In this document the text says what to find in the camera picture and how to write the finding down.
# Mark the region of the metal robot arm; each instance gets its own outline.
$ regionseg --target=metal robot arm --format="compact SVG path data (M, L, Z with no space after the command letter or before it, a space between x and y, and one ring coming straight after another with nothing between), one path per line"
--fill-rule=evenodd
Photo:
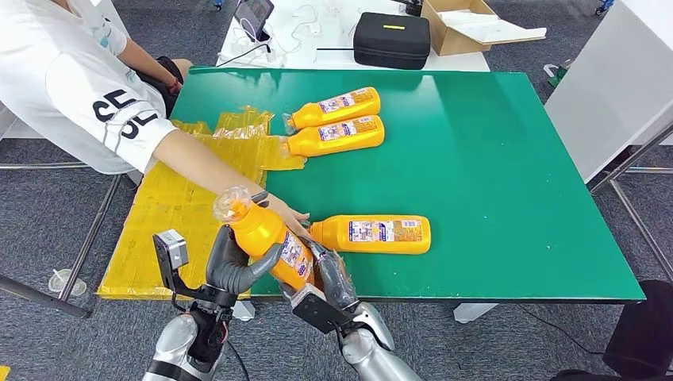
M290 297L292 312L323 333L336 331L341 354L362 381L421 381L393 353L393 337L377 309L357 299L340 256L306 244L317 258L325 292L307 285Z
M282 245L248 266L248 256L238 247L232 230L217 232L206 264L206 284L190 289L178 268L188 263L185 240L174 230L154 237L161 279L175 295L193 298L186 309L164 328L144 381L210 381L229 333L229 321L238 294L250 288L278 262Z

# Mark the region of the human arm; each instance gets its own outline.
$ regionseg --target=human arm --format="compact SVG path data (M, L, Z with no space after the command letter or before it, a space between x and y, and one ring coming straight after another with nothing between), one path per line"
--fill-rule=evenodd
M161 140L154 150L154 157L192 183L215 194L222 194L228 187L236 185L247 187L250 194L263 191L262 187L220 161L193 136L180 130L170 132ZM298 235L310 237L299 223L299 220L306 220L308 214L292 210L273 194L269 194L267 200L269 208L285 221L288 228Z
M192 136L178 131L126 80L95 56L71 53L51 63L45 84L62 115L143 173L160 160L215 194L232 185L246 186L252 193L262 190ZM297 221L307 216L272 195L268 201L290 229L308 236Z
M161 66L140 45L127 37L112 22L103 18L103 30L107 33L107 46L126 66L135 71L158 79L171 88L172 91L180 91L182 84L165 67Z
M135 71L154 77L167 86L176 86L177 91L182 87L173 74L156 62L152 56L130 38L127 38L126 46L117 58Z

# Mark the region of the white t-shirt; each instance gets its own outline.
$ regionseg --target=white t-shirt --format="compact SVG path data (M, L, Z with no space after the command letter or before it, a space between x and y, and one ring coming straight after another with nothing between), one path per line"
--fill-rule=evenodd
M126 36L91 5L0 0L0 101L106 174L146 172L175 127L159 92L118 58Z

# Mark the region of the green table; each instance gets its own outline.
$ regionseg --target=green table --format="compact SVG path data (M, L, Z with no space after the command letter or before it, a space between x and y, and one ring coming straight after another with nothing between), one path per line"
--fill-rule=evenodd
M313 221L419 214L420 256L342 253L358 295L619 302L644 299L533 87L522 73L190 71L171 117L216 125L243 105L281 114L364 86L381 96L377 148L270 172L267 189ZM271 277L253 295L278 294Z

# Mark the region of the gray carpet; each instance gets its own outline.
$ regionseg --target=gray carpet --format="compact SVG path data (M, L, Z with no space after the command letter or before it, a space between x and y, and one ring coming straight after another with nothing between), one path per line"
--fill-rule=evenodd
M213 64L229 23L229 3L215 12L210 1L117 0L134 39L153 55L183 56ZM509 44L486 54L492 70L524 71L541 99L547 87L542 66L575 56L598 19L591 0L497 0L489 4L505 19L525 27L548 27L548 39ZM42 140L0 141L1 162L50 162L67 155ZM643 160L673 166L673 150L659 148ZM70 267L111 178L92 170L0 171L0 273L40 290L52 268ZM621 181L661 247L671 252L673 177L627 175ZM175 315L167 302L95 298L107 261L133 200L120 187L82 273L90 289L74 300L94 309L85 321L0 293L0 364L10 380L140 379L163 325ZM595 198L638 279L665 279L648 246L615 194ZM610 373L554 329L517 306L498 306L478 321L461 325L448 303L377 303L393 329L398 354L427 380L545 380L558 370L581 368ZM257 318L235 321L231 341L251 379L355 379L337 355L334 336L299 321L281 302L257 302ZM620 306L527 306L563 326L589 349L602 350ZM243 379L227 356L219 380Z

